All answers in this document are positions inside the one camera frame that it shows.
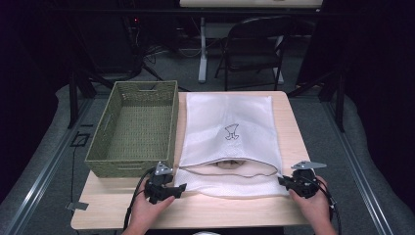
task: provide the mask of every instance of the basket handle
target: basket handle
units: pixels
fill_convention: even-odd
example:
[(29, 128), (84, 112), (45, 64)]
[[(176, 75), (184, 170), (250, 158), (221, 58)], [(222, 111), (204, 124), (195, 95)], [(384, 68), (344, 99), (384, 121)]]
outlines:
[(158, 85), (159, 84), (156, 83), (156, 82), (141, 83), (141, 84), (138, 85), (139, 86), (138, 90), (139, 91), (145, 91), (145, 92), (149, 92), (149, 91), (155, 92), (155, 91), (157, 91), (157, 86)]

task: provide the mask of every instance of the finger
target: finger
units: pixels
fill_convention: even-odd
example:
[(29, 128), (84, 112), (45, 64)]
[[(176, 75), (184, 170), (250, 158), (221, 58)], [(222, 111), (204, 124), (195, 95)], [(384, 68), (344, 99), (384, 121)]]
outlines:
[(143, 182), (141, 182), (139, 191), (144, 190), (144, 188), (146, 187), (147, 180), (149, 180), (149, 178), (144, 178)]
[(327, 182), (323, 177), (321, 177), (320, 175), (316, 175), (315, 177), (327, 186)]
[(300, 198), (300, 196), (296, 193), (296, 191), (294, 191), (293, 189), (289, 189), (288, 190), (288, 192), (289, 192), (289, 194), (290, 194), (290, 196), (291, 196), (291, 198), (294, 200), (294, 201), (297, 201), (299, 198)]
[(170, 197), (164, 199), (163, 201), (157, 203), (156, 207), (161, 212), (164, 209), (168, 208), (168, 206), (170, 206), (174, 202), (174, 200), (175, 200), (174, 196), (170, 196)]

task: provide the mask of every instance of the electrical cable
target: electrical cable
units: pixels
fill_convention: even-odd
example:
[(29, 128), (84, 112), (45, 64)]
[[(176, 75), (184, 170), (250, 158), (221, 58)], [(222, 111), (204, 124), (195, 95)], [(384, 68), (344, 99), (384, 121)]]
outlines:
[(153, 61), (150, 60), (149, 56), (145, 56), (144, 59), (146, 59), (151, 64), (155, 65), (156, 64), (156, 55), (155, 54), (150, 54), (150, 57), (153, 57), (154, 60)]
[(73, 203), (73, 181), (74, 181), (74, 172), (75, 172), (75, 152), (76, 152), (76, 149), (77, 149), (77, 147), (79, 146), (79, 144), (82, 142), (82, 141), (85, 141), (86, 140), (86, 137), (84, 137), (84, 138), (82, 138), (82, 139), (80, 139), (77, 143), (76, 143), (76, 145), (75, 145), (75, 148), (73, 149), (73, 152), (72, 152), (72, 173), (71, 173), (71, 179), (70, 179), (70, 202), (71, 203)]
[[(341, 220), (340, 220), (340, 214), (339, 214), (339, 211), (338, 211), (338, 208), (337, 208), (337, 202), (336, 202), (336, 200), (333, 198), (333, 196), (330, 194), (330, 192), (329, 192), (329, 188), (327, 187), (327, 185), (326, 185), (324, 182), (322, 182), (321, 180), (319, 180), (319, 179), (317, 179), (317, 182), (318, 182), (318, 183), (316, 183), (316, 182), (314, 182), (314, 181), (312, 181), (312, 180), (310, 180), (310, 179), (308, 179), (308, 178), (305, 178), (305, 177), (303, 177), (303, 176), (300, 176), (300, 178), (301, 178), (301, 179), (303, 179), (303, 180), (305, 180), (305, 181), (307, 181), (308, 183), (311, 183), (311, 184), (313, 184), (314, 186), (318, 187), (318, 189), (319, 189), (321, 192), (323, 192), (323, 194), (326, 196), (326, 198), (327, 198), (327, 200), (328, 200), (328, 203), (329, 203), (329, 207), (331, 208), (331, 211), (333, 211), (333, 212), (336, 214), (336, 219), (337, 219), (337, 222), (338, 222), (338, 230), (339, 230), (339, 235), (342, 235), (342, 222), (341, 222)], [(324, 187), (326, 188), (326, 190), (324, 190), (324, 189), (320, 186), (320, 184), (319, 184), (319, 183), (323, 184), (323, 185), (324, 185)]]
[(138, 43), (138, 35), (140, 34), (140, 27), (137, 27), (137, 34), (135, 35), (135, 45), (140, 47), (140, 43)]
[[(206, 48), (209, 48), (210, 46), (212, 46), (212, 45), (214, 45), (216, 42), (218, 42), (218, 41), (220, 41), (220, 39), (214, 39)], [(194, 55), (186, 55), (183, 51), (191, 51), (191, 50), (197, 50), (198, 52), (196, 53), (196, 54), (194, 54)], [(192, 57), (195, 57), (195, 56), (197, 56), (197, 55), (199, 55), (199, 54), (201, 54), (201, 52), (202, 52), (202, 49), (200, 49), (200, 48), (186, 48), (186, 49), (179, 49), (178, 50), (179, 52), (180, 52), (180, 54), (182, 55), (182, 56), (184, 56), (184, 57), (187, 57), (187, 58), (192, 58)]]
[(199, 30), (199, 27), (198, 27), (198, 25), (196, 24), (195, 19), (193, 19), (193, 18), (191, 18), (191, 19), (192, 19), (193, 24), (195, 25), (196, 30), (198, 31), (198, 33), (199, 33), (199, 35), (200, 35), (200, 34), (201, 34), (201, 31)]
[(135, 202), (135, 198), (142, 193), (144, 190), (138, 192), (138, 190), (140, 189), (141, 183), (143, 182), (144, 178), (147, 176), (147, 174), (152, 173), (156, 168), (155, 167), (151, 167), (149, 168), (144, 174), (143, 176), (141, 176), (140, 181), (138, 181), (137, 187), (134, 190), (134, 193), (132, 195), (131, 198), (131, 203), (130, 206), (127, 209), (127, 213), (125, 214), (125, 219), (124, 219), (124, 226), (122, 228), (123, 231), (125, 231), (125, 229), (128, 227), (128, 222), (129, 222), (129, 218), (131, 216), (131, 211), (132, 211), (132, 207), (134, 206), (134, 202)]
[(147, 54), (146, 54), (146, 56), (149, 56), (149, 55), (154, 55), (154, 54), (157, 54), (158, 52), (161, 52), (161, 51), (163, 51), (163, 46), (160, 46), (160, 45), (153, 45), (153, 49), (152, 50), (150, 50), (150, 47), (149, 47), (149, 50), (147, 50)]

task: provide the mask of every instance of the table leg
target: table leg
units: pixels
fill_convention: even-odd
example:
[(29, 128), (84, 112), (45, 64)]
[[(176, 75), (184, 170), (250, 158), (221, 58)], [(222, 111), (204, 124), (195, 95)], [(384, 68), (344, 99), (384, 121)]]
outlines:
[[(281, 43), (282, 40), (283, 40), (283, 37), (279, 36), (275, 44), (275, 47), (277, 47)], [(272, 70), (274, 71), (274, 76), (275, 76), (277, 74), (278, 68), (273, 68)], [(283, 74), (280, 72), (280, 75), (278, 77), (278, 85), (283, 85), (283, 84), (284, 84), (284, 78), (283, 78)]]
[(205, 18), (201, 18), (201, 64), (199, 66), (199, 83), (205, 83), (207, 81), (207, 39), (205, 32)]

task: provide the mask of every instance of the black curtain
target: black curtain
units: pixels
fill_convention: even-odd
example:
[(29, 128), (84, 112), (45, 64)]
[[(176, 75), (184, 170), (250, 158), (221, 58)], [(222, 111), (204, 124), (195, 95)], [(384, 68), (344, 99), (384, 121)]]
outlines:
[(39, 7), (38, 1), (0, 3), (1, 202), (49, 128), (58, 107), (55, 93), (70, 73)]
[[(415, 4), (404, 0), (325, 3), (323, 12), (363, 13), (368, 18), (319, 21), (298, 83), (316, 79), (341, 62), (349, 63), (346, 95), (358, 109), (370, 155), (395, 194), (415, 212), (415, 191), (405, 182), (412, 180), (415, 163)], [(347, 47), (350, 41), (358, 42), (356, 47)]]

